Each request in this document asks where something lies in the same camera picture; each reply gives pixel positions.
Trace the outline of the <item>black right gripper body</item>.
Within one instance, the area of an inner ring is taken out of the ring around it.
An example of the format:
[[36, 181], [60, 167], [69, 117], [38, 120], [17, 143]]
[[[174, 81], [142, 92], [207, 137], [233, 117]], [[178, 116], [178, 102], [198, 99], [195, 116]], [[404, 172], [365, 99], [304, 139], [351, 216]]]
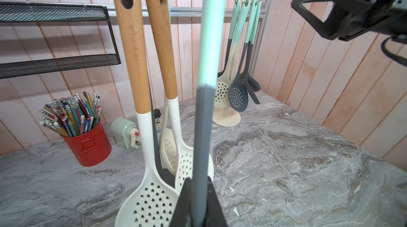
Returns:
[[368, 0], [372, 3], [362, 16], [362, 31], [388, 35], [395, 41], [407, 40], [407, 0]]

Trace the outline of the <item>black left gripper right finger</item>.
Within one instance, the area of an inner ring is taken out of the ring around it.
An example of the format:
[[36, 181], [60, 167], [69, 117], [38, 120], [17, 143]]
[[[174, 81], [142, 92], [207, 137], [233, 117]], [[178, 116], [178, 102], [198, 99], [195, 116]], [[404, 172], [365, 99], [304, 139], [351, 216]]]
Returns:
[[211, 177], [208, 177], [206, 227], [228, 227]]

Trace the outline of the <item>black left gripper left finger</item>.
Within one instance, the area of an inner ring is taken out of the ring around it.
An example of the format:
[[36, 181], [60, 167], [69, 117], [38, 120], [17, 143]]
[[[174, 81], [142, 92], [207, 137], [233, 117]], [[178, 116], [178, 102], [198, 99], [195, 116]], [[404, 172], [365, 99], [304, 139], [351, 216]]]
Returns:
[[176, 209], [174, 210], [173, 217], [171, 219], [169, 227], [191, 227], [191, 193], [192, 193], [192, 181], [191, 178], [187, 178], [184, 181], [181, 194], [177, 201]]

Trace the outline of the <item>large cream skimmer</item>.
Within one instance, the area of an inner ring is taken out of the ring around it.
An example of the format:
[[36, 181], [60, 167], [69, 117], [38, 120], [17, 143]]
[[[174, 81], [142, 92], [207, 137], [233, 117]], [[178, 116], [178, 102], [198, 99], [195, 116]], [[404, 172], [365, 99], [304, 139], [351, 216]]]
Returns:
[[117, 227], [168, 227], [179, 194], [159, 175], [155, 162], [154, 120], [149, 88], [141, 0], [114, 0], [145, 163], [143, 179], [125, 200]]

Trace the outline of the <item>grey skimmer front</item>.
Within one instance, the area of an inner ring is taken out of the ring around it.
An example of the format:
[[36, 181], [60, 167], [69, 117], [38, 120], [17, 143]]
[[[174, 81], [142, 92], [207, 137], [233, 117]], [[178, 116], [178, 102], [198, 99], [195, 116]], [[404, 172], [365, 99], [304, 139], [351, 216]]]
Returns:
[[[255, 9], [255, 19], [254, 19], [254, 23], [253, 23], [253, 27], [252, 27], [252, 31], [251, 31], [251, 37], [249, 40], [249, 46], [248, 46], [247, 57], [246, 57], [247, 60], [246, 60], [245, 69], [248, 68], [248, 71], [250, 70], [250, 67], [252, 66], [252, 61], [253, 61], [252, 53], [253, 53], [253, 46], [254, 46], [255, 36], [256, 36], [256, 32], [257, 32], [257, 28], [258, 28], [258, 23], [259, 23], [260, 10], [261, 10], [261, 0], [258, 0], [256, 9]], [[248, 74], [248, 84], [254, 92], [257, 92], [260, 90], [260, 86], [259, 86], [258, 82], [250, 74]]]

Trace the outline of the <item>grey skimmer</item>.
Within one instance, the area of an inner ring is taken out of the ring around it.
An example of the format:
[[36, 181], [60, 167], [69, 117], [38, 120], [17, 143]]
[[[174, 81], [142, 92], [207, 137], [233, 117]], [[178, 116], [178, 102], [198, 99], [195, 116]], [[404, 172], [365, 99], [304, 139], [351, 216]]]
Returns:
[[[254, 23], [253, 23], [253, 27], [252, 27], [252, 31], [251, 31], [251, 37], [249, 40], [249, 46], [248, 46], [247, 57], [246, 57], [247, 60], [246, 60], [245, 69], [248, 68], [248, 71], [250, 70], [250, 67], [252, 66], [252, 61], [253, 61], [252, 53], [253, 53], [253, 46], [254, 46], [255, 36], [256, 36], [256, 32], [257, 32], [257, 28], [258, 28], [258, 23], [259, 23], [260, 10], [261, 10], [261, 0], [258, 0], [256, 9], [255, 9], [255, 19], [254, 19]], [[248, 84], [254, 92], [257, 92], [260, 90], [260, 86], [259, 86], [258, 82], [250, 74], [248, 74]]]
[[203, 0], [194, 135], [191, 220], [201, 227], [207, 209], [209, 149], [226, 0]]
[[250, 97], [252, 98], [253, 102], [258, 105], [260, 103], [260, 101], [258, 100], [257, 96], [255, 95], [255, 92], [259, 91], [261, 89], [261, 87], [260, 87], [259, 83], [249, 74], [249, 67], [250, 67], [250, 61], [251, 61], [251, 56], [252, 56], [252, 48], [253, 48], [253, 44], [251, 42], [249, 42], [243, 80], [245, 81], [244, 84], [245, 84], [245, 87], [247, 88], [247, 91], [248, 91]]

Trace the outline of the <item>grey skimmer hung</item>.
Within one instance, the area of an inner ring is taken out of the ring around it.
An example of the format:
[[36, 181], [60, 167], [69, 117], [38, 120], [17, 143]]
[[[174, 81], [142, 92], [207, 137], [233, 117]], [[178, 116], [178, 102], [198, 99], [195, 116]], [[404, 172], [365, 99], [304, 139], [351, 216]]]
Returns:
[[226, 70], [226, 65], [229, 60], [231, 44], [232, 44], [234, 31], [235, 31], [235, 27], [236, 27], [236, 23], [237, 23], [237, 19], [238, 19], [238, 14], [240, 11], [240, 3], [241, 3], [241, 0], [234, 0], [234, 6], [233, 6], [232, 18], [231, 18], [231, 26], [230, 26], [229, 37], [228, 37], [228, 42], [227, 42], [226, 55], [225, 55], [225, 65], [224, 65], [223, 70], [218, 73], [218, 78], [220, 78], [224, 74], [224, 72]]
[[242, 25], [245, 22], [248, 13], [250, 13], [248, 27], [247, 27], [247, 34], [245, 36], [240, 64], [237, 69], [236, 77], [234, 78], [234, 80], [230, 86], [230, 89], [229, 89], [230, 105], [234, 110], [236, 110], [238, 112], [244, 112], [249, 103], [248, 89], [246, 87], [246, 82], [244, 82], [244, 79], [241, 79], [240, 71], [242, 69], [243, 61], [245, 60], [245, 55], [248, 50], [249, 40], [251, 39], [254, 20], [257, 15], [258, 4], [259, 4], [259, 0], [252, 0], [251, 7], [249, 9], [248, 0], [246, 0], [244, 2], [244, 4], [242, 5], [242, 9], [241, 9], [242, 18], [239, 18], [239, 22], [238, 22], [238, 25]]

